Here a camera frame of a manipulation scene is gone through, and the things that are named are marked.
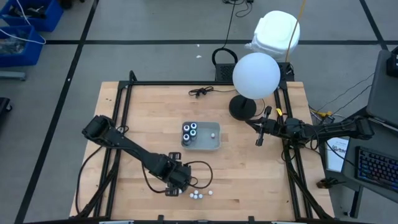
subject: wooden table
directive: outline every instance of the wooden table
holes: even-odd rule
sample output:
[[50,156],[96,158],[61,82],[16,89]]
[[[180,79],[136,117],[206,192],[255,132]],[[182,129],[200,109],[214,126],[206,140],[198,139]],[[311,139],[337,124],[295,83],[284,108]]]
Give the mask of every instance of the wooden table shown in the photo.
[[[102,84],[95,114],[112,116],[117,86],[117,82]],[[190,198],[192,188],[179,197],[153,193],[144,182],[141,163],[122,152],[112,219],[156,220],[158,215],[164,215],[166,220],[247,220],[248,216],[254,216],[258,221],[294,220],[286,166],[280,158],[282,141],[264,135],[263,146],[255,146],[257,134],[254,130],[229,114],[229,101],[237,93],[211,92],[199,99],[188,96],[189,90],[199,87],[133,86],[127,119],[130,130],[126,136],[151,152],[168,154],[178,151],[182,153],[183,162],[208,162],[213,168],[214,179],[208,189],[199,190],[205,195],[204,199]],[[231,90],[234,87],[214,88]],[[288,88],[294,117],[311,123],[303,83],[288,83]],[[270,118],[276,119],[274,96],[264,98],[264,101],[273,108]],[[123,102],[124,97],[118,121],[121,120]],[[260,112],[262,101],[257,100],[256,103],[257,112]],[[185,151],[180,145],[184,121],[219,122],[221,147],[215,152]],[[96,148],[96,144],[89,142],[85,158]],[[81,209],[98,187],[104,152],[102,150],[95,155],[82,173]],[[329,191],[315,185],[325,177],[319,155],[308,149],[301,149],[301,154],[309,191],[325,211],[334,216]],[[200,164],[192,165],[192,174],[199,178],[198,185],[205,185],[210,177],[208,168]],[[153,176],[148,175],[148,178],[155,189],[165,188],[165,184]],[[297,192],[300,212],[305,217],[302,194],[299,189]],[[105,193],[104,206],[107,198],[108,193]],[[75,214],[72,206],[71,215]]]

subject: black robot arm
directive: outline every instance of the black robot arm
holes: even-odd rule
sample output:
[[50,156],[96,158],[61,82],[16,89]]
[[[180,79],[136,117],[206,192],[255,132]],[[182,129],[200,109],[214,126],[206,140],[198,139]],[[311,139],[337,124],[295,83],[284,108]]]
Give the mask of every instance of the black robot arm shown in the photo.
[[259,138],[256,141],[257,146],[262,145],[264,134],[287,139],[291,142],[291,145],[298,148],[305,147],[306,143],[313,139],[319,140],[349,136],[351,138],[367,140],[374,135],[368,119],[361,116],[346,119],[339,123],[322,125],[305,124],[297,118],[287,118],[285,123],[281,125],[274,119],[268,119],[271,109],[268,106],[263,117],[246,121],[248,125],[259,133]]
[[111,118],[106,116],[95,116],[87,127],[82,131],[83,135],[100,146],[112,149],[122,149],[126,153],[142,162],[142,165],[149,170],[149,173],[168,183],[170,191],[178,195],[178,189],[185,191],[190,185],[191,167],[182,164],[177,159],[181,153],[171,152],[169,156],[148,152],[143,147],[123,136],[123,133],[115,128]]

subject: white ball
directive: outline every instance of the white ball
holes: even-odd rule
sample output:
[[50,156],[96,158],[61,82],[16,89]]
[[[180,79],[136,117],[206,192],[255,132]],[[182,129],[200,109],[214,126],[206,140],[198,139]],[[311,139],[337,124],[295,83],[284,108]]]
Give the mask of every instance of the white ball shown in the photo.
[[277,62],[264,53],[251,53],[235,65],[233,83],[242,96],[261,99],[271,95],[278,87],[280,70]]

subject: gray floor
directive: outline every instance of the gray floor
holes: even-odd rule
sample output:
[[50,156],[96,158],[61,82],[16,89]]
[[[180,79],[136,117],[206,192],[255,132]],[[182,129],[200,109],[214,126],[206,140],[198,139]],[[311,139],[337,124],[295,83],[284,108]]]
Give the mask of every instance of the gray floor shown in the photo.
[[[79,40],[93,0],[76,1],[65,11],[48,40]],[[398,40],[395,0],[367,1],[385,40]],[[88,40],[224,39],[231,5],[216,0],[101,0],[88,32]],[[230,39],[251,39],[261,16],[273,10],[297,15],[300,1],[255,1],[244,18],[234,18]],[[377,40],[357,0],[308,0],[301,40]],[[4,68],[25,71],[25,82],[0,80],[0,96],[9,97],[14,110],[0,133],[0,222],[12,223],[21,204],[62,86],[72,82],[26,222],[67,218],[75,191],[86,140],[81,129],[94,113],[100,83],[126,79],[134,70],[139,80],[214,80],[211,53],[220,45],[85,45],[73,79],[67,77],[77,45],[46,45],[34,67]],[[250,51],[229,45],[239,57]],[[291,56],[296,80],[303,81],[310,105],[321,107],[374,71],[380,45],[299,45]],[[220,54],[220,62],[231,62]],[[371,83],[371,79],[325,107],[337,110]],[[366,105],[369,92],[339,111],[347,116]],[[353,192],[330,190],[337,217],[351,206]],[[365,191],[357,221],[391,223],[398,205]]]

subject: blue bin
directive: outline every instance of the blue bin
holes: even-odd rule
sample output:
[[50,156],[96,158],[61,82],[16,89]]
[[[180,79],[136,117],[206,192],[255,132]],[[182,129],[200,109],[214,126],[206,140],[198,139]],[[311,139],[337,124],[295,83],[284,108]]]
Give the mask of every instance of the blue bin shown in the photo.
[[[43,42],[43,38],[41,38],[32,26],[0,27],[0,29],[8,34],[15,34],[16,30],[21,30],[29,34],[29,40]],[[0,32],[0,39],[5,38],[9,38],[9,36]],[[42,48],[42,44],[26,42],[24,50],[19,54],[0,54],[0,67],[35,65]]]
[[[60,20],[63,9],[59,5],[57,0],[19,0],[22,7],[25,5],[30,6],[46,6],[45,11],[46,18],[27,18],[32,26],[35,27],[37,31],[52,32]],[[10,26],[23,26],[28,25],[23,17],[8,16],[11,6],[18,7],[16,0],[8,0],[6,5],[0,11],[0,18],[4,19]]]

